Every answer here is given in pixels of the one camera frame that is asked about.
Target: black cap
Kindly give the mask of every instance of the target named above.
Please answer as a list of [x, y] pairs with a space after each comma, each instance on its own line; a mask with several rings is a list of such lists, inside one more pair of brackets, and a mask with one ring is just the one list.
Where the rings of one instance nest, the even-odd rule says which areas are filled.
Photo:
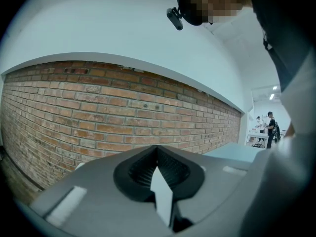
[[202, 17], [197, 17], [196, 8], [194, 8], [189, 0], [177, 0], [181, 16], [191, 25], [199, 26], [203, 23]]

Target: light blue table top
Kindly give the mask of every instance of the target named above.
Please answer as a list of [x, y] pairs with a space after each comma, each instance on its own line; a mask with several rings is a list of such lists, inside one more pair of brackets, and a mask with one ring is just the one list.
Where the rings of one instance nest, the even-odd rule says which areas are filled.
[[204, 156], [253, 162], [257, 153], [261, 150], [263, 149], [243, 146], [237, 143], [227, 143], [220, 148], [204, 154]]

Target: headset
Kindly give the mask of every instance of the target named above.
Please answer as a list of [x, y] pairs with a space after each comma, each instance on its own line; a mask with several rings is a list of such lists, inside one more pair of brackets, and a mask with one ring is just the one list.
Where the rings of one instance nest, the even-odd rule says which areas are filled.
[[196, 8], [190, 3], [190, 0], [177, 0], [178, 9], [176, 7], [167, 10], [167, 17], [173, 23], [177, 30], [183, 29], [181, 19], [184, 18], [189, 24], [194, 26], [200, 26], [207, 20], [201, 16], [197, 16]]

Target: person in white shirt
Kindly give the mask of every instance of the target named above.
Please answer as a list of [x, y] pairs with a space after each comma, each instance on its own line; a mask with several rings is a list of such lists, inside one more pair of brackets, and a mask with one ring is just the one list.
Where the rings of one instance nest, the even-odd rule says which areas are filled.
[[259, 129], [259, 132], [260, 133], [264, 133], [264, 126], [263, 126], [263, 122], [262, 120], [260, 119], [260, 117], [258, 116], [257, 117], [257, 125], [256, 125], [256, 128]]

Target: black pants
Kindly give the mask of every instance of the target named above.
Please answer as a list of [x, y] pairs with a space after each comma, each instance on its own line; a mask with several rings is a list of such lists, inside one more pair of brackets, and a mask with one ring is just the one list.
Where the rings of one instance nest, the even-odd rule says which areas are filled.
[[[260, 130], [260, 133], [263, 133], [264, 130]], [[259, 142], [261, 141], [261, 138], [259, 138]], [[262, 141], [265, 141], [265, 139], [262, 139]]]
[[267, 143], [267, 149], [271, 148], [271, 143], [272, 143], [272, 140], [273, 140], [273, 136], [274, 136], [274, 134], [270, 134], [269, 135], [268, 143]]

